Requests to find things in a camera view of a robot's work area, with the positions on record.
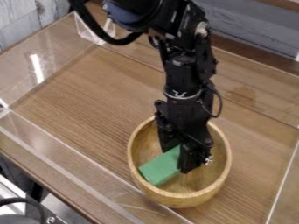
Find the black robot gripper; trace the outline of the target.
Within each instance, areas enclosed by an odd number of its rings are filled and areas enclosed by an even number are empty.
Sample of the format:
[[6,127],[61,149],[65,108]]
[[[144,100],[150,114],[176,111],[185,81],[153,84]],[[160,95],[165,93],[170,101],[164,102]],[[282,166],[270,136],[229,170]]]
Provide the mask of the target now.
[[186,174],[205,165],[212,156],[213,140],[208,131],[208,121],[213,117],[213,93],[177,95],[164,92],[165,101],[156,100],[154,120],[161,151],[180,145],[177,169]]

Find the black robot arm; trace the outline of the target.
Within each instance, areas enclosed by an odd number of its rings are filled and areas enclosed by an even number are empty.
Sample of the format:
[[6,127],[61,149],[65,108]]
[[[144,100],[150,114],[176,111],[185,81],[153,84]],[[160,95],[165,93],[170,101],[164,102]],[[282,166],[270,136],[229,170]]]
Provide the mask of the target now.
[[165,73],[165,99],[154,102],[158,140],[162,151],[180,147],[177,169],[186,173],[210,158],[208,121],[220,115],[212,111],[217,60],[205,13],[192,0],[102,0],[102,8],[121,28],[145,33],[158,49]]

